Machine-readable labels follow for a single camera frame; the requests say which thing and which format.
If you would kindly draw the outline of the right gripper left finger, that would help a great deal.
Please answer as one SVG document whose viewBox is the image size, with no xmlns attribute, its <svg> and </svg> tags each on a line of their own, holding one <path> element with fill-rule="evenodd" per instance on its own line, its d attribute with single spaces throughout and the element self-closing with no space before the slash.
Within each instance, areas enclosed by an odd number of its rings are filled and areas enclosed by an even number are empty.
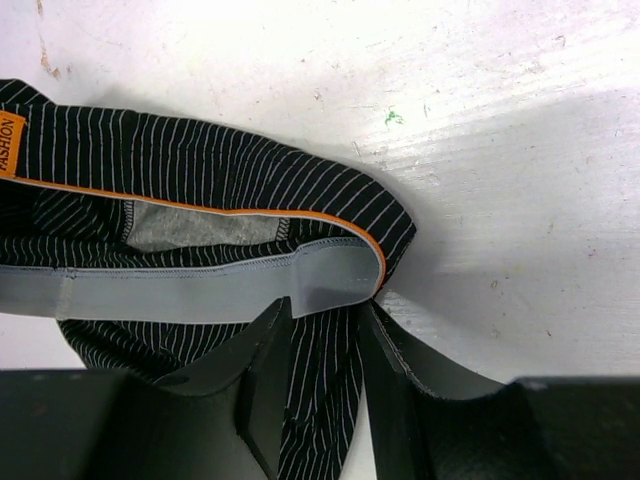
<svg viewBox="0 0 640 480">
<path fill-rule="evenodd" d="M 117 369 L 3 372 L 2 477 L 275 478 L 291 327 L 278 299 L 155 382 Z"/>
</svg>

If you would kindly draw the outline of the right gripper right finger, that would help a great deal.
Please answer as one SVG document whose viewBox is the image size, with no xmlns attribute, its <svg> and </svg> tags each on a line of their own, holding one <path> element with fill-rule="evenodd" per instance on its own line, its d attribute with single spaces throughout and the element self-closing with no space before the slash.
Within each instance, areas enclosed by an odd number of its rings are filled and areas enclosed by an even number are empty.
<svg viewBox="0 0 640 480">
<path fill-rule="evenodd" d="M 635 377 L 524 377 L 499 383 L 358 309 L 381 479 L 635 479 Z"/>
</svg>

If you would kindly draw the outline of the black striped underwear grey waistband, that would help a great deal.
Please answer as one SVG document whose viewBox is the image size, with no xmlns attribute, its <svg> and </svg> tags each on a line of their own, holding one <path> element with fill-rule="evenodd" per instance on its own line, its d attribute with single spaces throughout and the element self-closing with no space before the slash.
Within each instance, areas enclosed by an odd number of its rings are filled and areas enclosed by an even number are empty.
<svg viewBox="0 0 640 480">
<path fill-rule="evenodd" d="M 16 181 L 1 180 L 1 265 L 209 267 L 366 233 L 388 280 L 416 234 L 365 173 L 271 139 L 191 119 L 54 104 L 1 80 L 1 113 L 26 118 Z M 353 308 L 295 320 L 278 479 L 339 479 L 363 366 Z M 158 380 L 247 325 L 64 320 L 89 368 Z"/>
</svg>

